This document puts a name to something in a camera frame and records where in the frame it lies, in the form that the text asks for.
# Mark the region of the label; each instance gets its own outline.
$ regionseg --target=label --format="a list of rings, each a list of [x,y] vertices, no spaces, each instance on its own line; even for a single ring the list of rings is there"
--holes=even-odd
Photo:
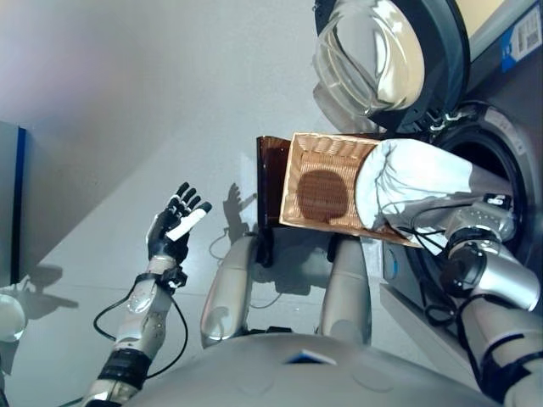
[[[503,131],[507,138],[511,141],[512,146],[515,148],[515,151],[518,155],[526,153],[526,147],[524,146],[523,141],[517,134],[515,126],[509,121],[509,119],[498,112],[496,109],[488,108],[484,114],[484,119],[496,126],[498,129]]]
[[[483,200],[503,210],[510,210],[512,207],[512,198],[502,193],[486,193]]]
[[[518,61],[541,45],[539,4],[501,36],[501,70],[510,70]]]

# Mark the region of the woven basket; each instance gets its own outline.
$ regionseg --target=woven basket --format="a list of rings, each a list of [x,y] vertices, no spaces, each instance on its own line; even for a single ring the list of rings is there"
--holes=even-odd
[[[378,143],[370,138],[294,133],[280,223],[415,246],[389,226],[369,231],[356,212],[356,177]]]

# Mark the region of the humanoid robot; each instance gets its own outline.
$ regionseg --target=humanoid robot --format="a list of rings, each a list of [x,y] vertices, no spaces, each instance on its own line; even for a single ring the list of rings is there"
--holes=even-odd
[[[451,217],[440,279],[482,393],[370,346],[358,239],[338,242],[316,335],[252,334],[245,322],[252,236],[239,239],[217,271],[201,320],[207,349],[143,388],[164,342],[171,295],[187,280],[181,263],[188,232],[211,209],[196,208],[199,197],[188,188],[183,184],[155,217],[148,268],[126,296],[126,318],[83,406],[542,405],[543,322],[529,312],[540,284],[502,244],[512,227],[507,212],[488,203]]]

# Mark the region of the white object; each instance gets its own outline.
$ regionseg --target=white object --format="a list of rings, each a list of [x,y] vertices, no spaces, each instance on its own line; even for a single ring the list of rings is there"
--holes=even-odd
[[[25,312],[17,299],[0,293],[0,342],[16,342],[25,330]]]
[[[194,225],[200,222],[206,215],[207,212],[201,208],[193,210],[190,215],[181,218],[181,222],[179,223],[179,225],[171,231],[168,231],[166,233],[166,236],[170,238],[173,242],[176,242],[181,237],[189,233]]]
[[[355,184],[355,205],[362,225],[379,227],[379,215],[399,215],[406,203],[471,192],[473,165],[425,142],[390,139],[379,143],[364,162]]]
[[[512,196],[508,181],[425,142],[390,139],[368,155],[355,183],[355,206],[362,225],[393,228],[438,254],[447,243],[452,211],[481,201],[487,193]]]

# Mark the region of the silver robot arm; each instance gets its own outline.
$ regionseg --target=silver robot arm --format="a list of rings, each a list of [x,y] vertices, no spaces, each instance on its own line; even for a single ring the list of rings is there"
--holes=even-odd
[[[476,203],[459,209],[445,234],[440,282],[462,300],[459,338],[481,390],[507,406],[543,405],[543,320],[530,313],[540,282],[502,244],[512,234],[509,212]]]
[[[150,378],[148,369],[164,343],[171,295],[187,280],[180,264],[187,257],[188,233],[211,210],[207,202],[195,208],[200,197],[193,198],[195,189],[187,190],[187,183],[181,185],[165,210],[154,218],[147,235],[148,268],[137,276],[127,296],[125,319],[115,345],[82,406],[123,405]]]

